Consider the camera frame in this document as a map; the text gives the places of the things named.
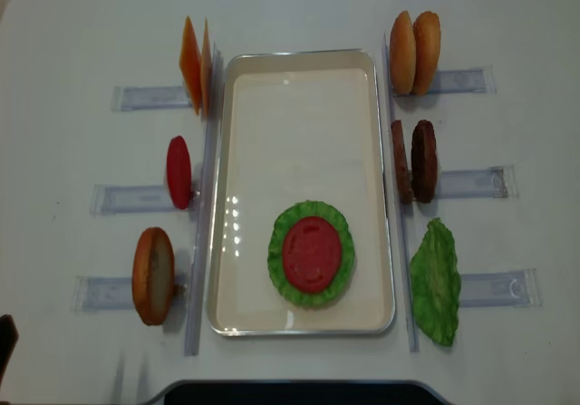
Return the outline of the dark robot base front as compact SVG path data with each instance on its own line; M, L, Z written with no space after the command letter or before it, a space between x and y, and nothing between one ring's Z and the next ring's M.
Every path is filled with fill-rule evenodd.
M415 381L195 381L169 388L160 404L448 404Z

